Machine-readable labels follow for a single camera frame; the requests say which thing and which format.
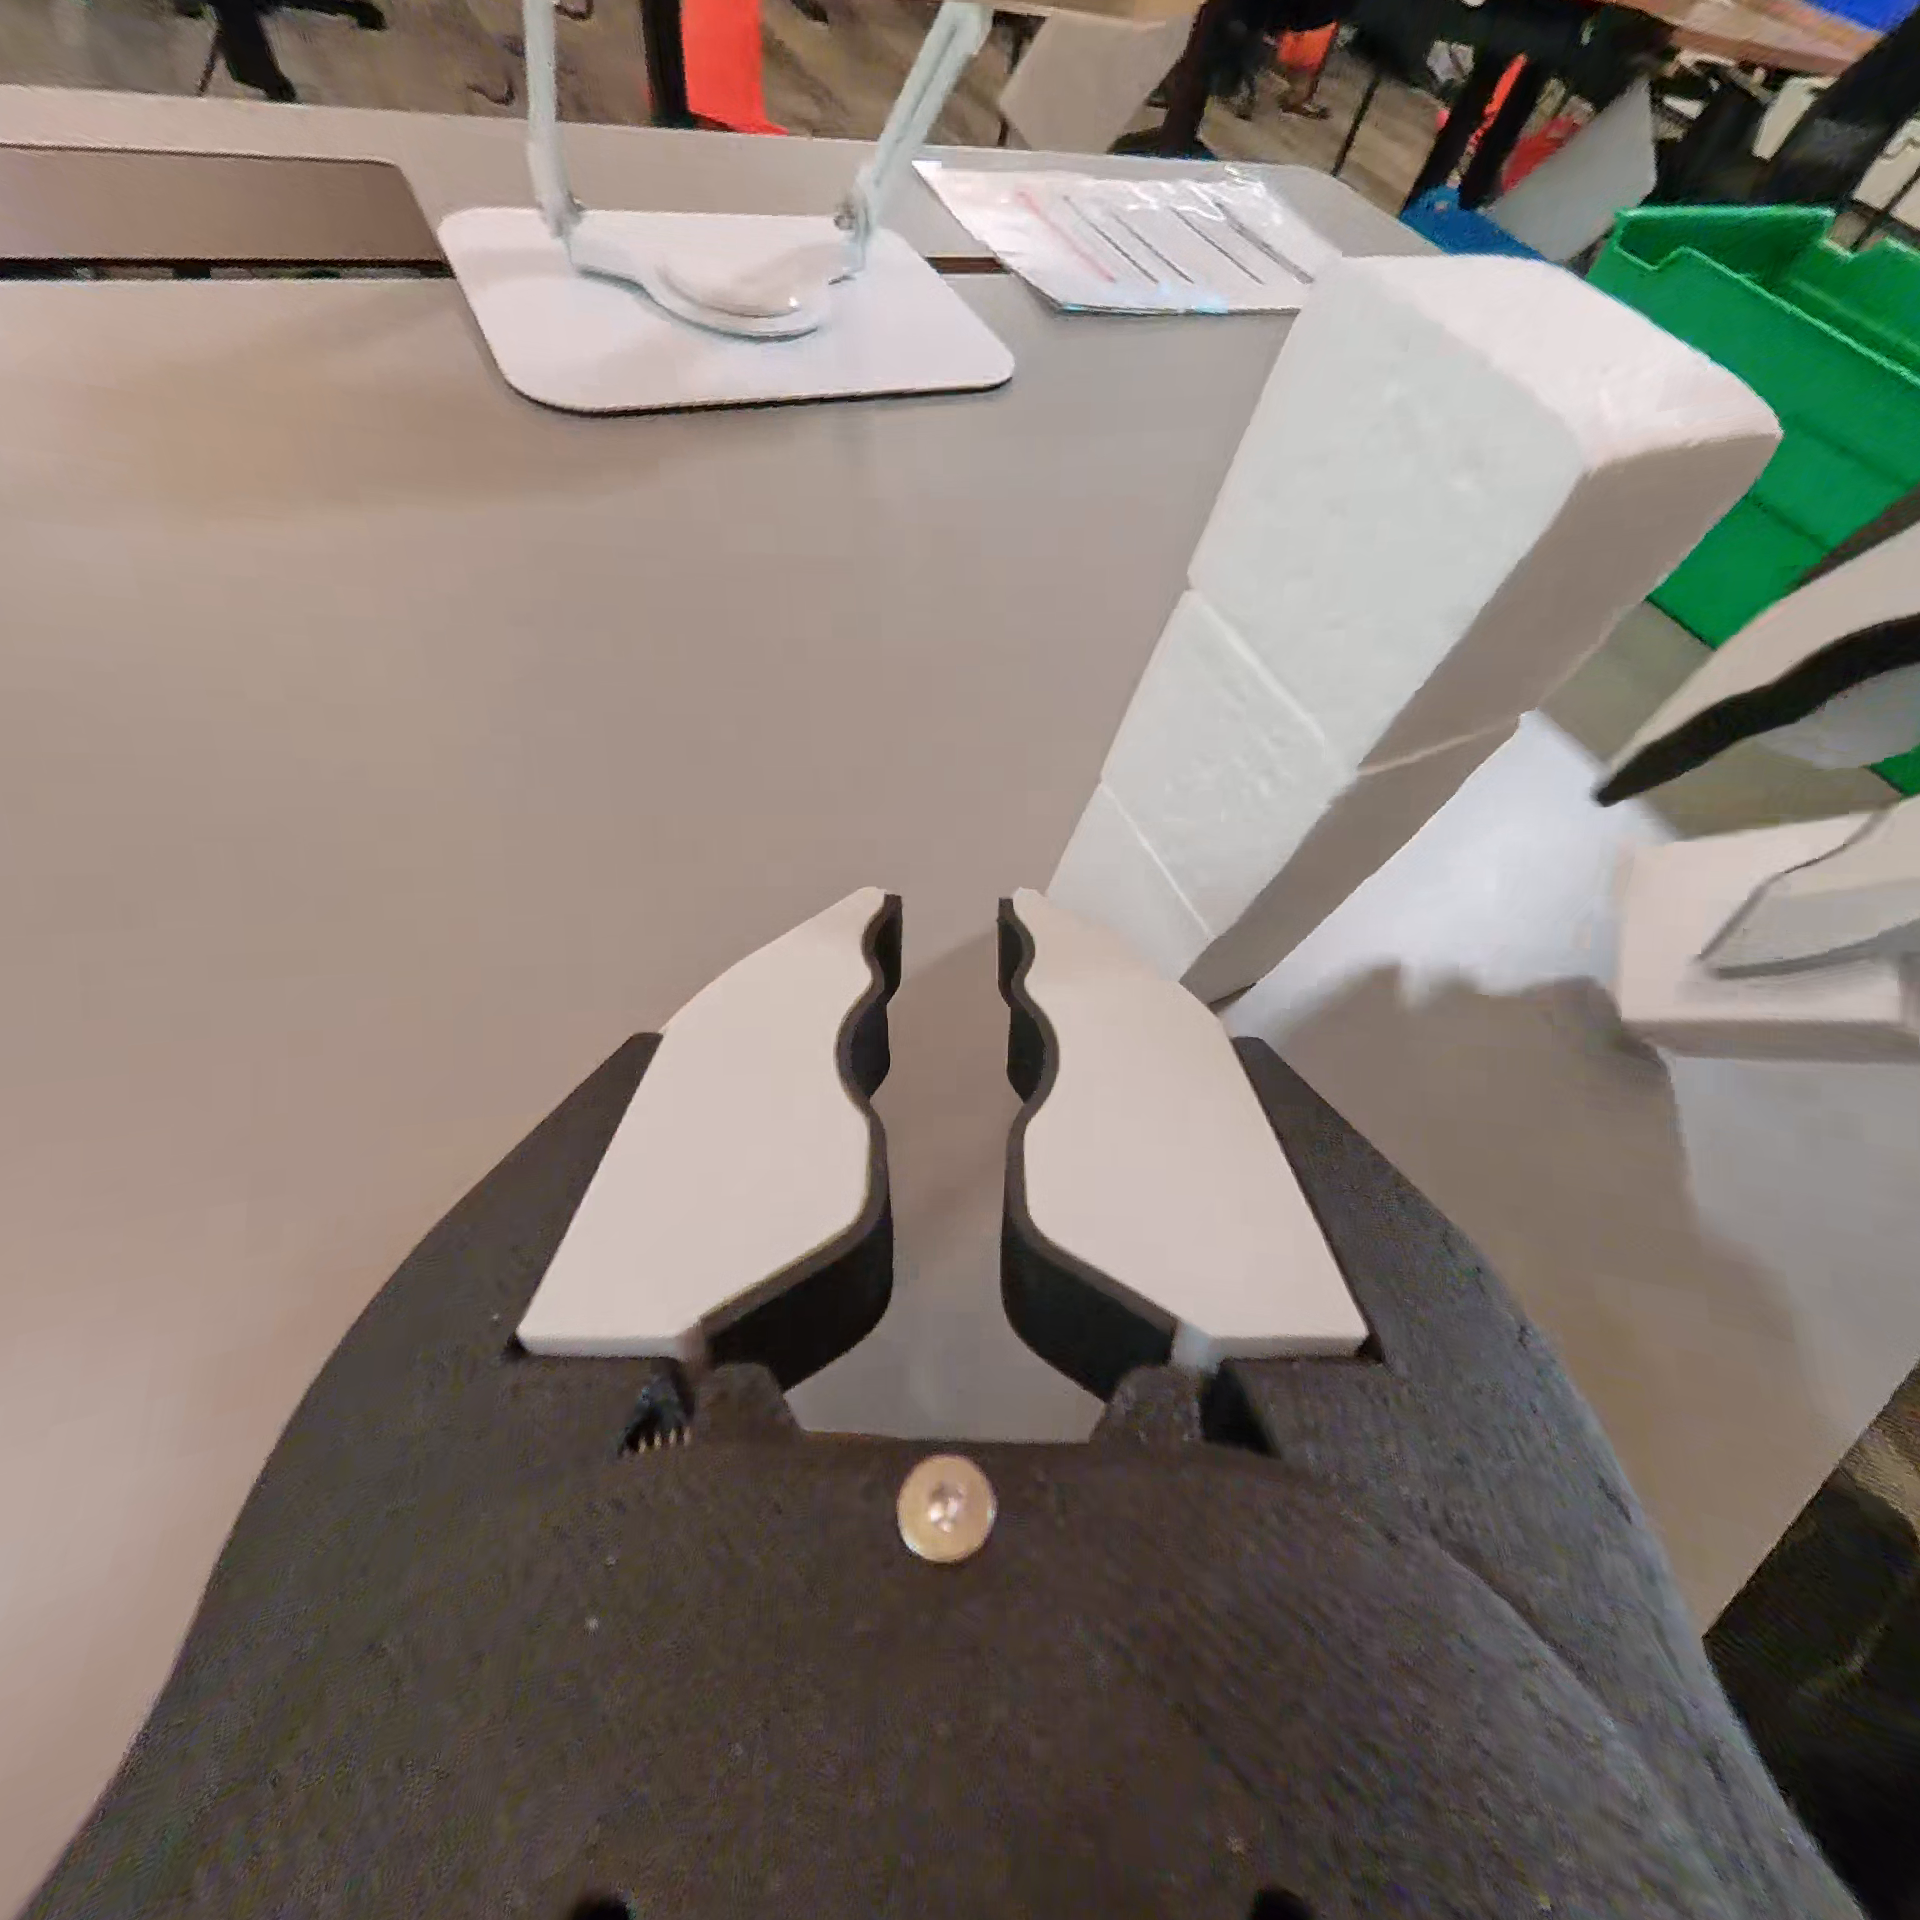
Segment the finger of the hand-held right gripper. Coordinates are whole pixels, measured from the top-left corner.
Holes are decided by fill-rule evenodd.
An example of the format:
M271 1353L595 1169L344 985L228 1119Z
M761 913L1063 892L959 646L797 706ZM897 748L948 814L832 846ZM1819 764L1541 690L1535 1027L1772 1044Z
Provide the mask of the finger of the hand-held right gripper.
M1719 976L1916 959L1916 800L1872 814L1838 849L1766 877L1703 950Z
M1849 542L1722 644L1620 748L1593 798L1628 803L1742 745L1816 769L1916 748L1916 528Z

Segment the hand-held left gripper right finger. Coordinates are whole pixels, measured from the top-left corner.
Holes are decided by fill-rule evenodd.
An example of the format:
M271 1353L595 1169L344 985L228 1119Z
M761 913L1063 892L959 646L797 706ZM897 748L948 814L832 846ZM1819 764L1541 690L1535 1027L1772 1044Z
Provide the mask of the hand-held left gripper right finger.
M1370 1322L1223 1019L1108 924L998 901L998 1292L1080 1391L1136 1368L1348 1363Z

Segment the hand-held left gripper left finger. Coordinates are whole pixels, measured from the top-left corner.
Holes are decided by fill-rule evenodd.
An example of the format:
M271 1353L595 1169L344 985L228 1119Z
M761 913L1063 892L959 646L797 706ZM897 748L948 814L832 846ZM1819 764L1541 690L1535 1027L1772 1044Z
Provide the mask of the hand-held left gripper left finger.
M665 1022L517 1326L535 1357L759 1364L849 1354L891 1301L874 1092L902 897L856 888Z

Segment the small white foam block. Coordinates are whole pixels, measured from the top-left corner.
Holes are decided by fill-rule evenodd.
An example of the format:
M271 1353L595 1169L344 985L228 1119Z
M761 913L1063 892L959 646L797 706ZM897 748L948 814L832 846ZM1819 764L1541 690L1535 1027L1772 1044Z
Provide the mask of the small white foam block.
M1250 991L1360 892L1363 875L1297 859L1230 922L1213 924L1185 897L1142 828L1095 786L1044 895L1127 939L1154 974L1213 1008Z

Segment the medium white foam block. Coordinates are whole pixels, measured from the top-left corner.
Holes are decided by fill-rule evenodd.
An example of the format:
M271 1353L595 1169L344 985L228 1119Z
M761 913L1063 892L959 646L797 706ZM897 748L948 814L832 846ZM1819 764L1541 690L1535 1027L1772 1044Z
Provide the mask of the medium white foam block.
M1100 790L1210 934L1324 843L1407 843L1512 736L1507 719L1357 764L1250 646L1181 595L1117 728Z

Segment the large white foam block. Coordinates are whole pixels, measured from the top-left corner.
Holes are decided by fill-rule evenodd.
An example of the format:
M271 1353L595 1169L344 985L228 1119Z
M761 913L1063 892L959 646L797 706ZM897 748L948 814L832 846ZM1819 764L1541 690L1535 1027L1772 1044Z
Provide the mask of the large white foam block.
M1523 719L1783 442L1735 371L1523 257L1345 257L1241 433L1190 584L1357 764Z

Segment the grey desk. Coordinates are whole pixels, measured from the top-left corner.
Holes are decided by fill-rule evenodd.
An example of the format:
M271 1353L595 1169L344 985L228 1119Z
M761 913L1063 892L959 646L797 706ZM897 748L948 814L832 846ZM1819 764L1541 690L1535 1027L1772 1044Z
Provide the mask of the grey desk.
M349 1322L633 1033L902 895L897 1286L811 1426L1038 1444L997 901L1044 884L1288 320L953 289L992 394L572 419L450 282L3 286L3 1917L116 1776ZM1707 1623L1916 1364L1916 1072L1674 1062L1589 806L1613 654L1234 1006L1515 1291Z

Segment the white leaning board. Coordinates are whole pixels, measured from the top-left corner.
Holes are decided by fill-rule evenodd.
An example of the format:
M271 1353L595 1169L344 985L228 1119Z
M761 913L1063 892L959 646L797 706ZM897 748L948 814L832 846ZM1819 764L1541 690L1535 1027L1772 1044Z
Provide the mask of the white leaning board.
M1654 91L1634 77L1566 146L1518 187L1482 206L1482 215L1524 250L1570 265L1642 206L1658 183Z
M1002 144L1105 154L1174 73L1198 3L1005 3L1021 29L997 111Z

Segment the blue plastic crate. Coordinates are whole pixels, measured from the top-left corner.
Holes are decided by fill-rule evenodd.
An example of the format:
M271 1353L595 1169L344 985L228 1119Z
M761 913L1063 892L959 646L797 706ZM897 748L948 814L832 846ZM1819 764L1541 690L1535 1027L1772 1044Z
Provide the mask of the blue plastic crate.
M1527 257L1550 265L1547 253L1507 232L1488 212L1462 206L1449 183L1410 200L1400 208L1400 226L1455 257Z

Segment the wooden background table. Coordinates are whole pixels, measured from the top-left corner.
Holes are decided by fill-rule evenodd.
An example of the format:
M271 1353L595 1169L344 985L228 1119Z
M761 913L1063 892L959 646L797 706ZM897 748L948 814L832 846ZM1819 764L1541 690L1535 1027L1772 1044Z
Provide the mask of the wooden background table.
M1649 18L1662 45L1805 77L1838 77L1886 31L1813 3L1600 3Z

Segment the laminated paper sheet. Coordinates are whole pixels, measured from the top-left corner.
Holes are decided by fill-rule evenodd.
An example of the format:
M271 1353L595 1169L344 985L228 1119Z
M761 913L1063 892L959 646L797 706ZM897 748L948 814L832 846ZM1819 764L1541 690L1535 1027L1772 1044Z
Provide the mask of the laminated paper sheet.
M917 175L1063 314L1301 314L1340 257L1297 208L1238 172L1105 179L917 160Z

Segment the person's black trouser leg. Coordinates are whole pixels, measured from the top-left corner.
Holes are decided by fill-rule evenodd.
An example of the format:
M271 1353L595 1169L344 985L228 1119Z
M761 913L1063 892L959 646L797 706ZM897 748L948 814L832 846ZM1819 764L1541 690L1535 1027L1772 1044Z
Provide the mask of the person's black trouser leg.
M1890 1400L1707 1628L1722 1689L1872 1917L1916 1917L1916 1400Z

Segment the white metal stand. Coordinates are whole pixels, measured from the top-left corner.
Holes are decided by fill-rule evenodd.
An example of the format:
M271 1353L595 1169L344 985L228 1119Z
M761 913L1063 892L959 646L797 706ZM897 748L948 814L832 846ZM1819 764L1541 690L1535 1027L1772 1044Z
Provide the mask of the white metal stand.
M633 286L681 323L731 338L787 344L816 334L829 293L858 279L902 175L924 151L953 84L990 31L980 3L943 3L905 74L890 121L832 215L832 246L751 250L735 265L648 257L611 215L588 212L570 183L558 125L558 25L551 3L524 3L525 168L548 235L576 273Z

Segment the red plastic chair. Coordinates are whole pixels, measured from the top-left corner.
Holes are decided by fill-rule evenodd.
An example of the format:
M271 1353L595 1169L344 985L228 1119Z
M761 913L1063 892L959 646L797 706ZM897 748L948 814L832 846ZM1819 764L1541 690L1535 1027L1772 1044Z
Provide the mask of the red plastic chair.
M763 95L761 3L683 3L685 111L704 129L781 136Z

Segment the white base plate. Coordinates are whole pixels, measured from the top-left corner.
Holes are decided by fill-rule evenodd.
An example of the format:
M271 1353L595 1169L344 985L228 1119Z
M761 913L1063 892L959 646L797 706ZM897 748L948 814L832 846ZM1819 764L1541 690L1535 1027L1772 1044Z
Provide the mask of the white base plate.
M532 206L468 206L438 226L438 242L500 376L551 411L980 394L1015 376L1012 348L890 230L797 338L741 338L627 279L577 272Z

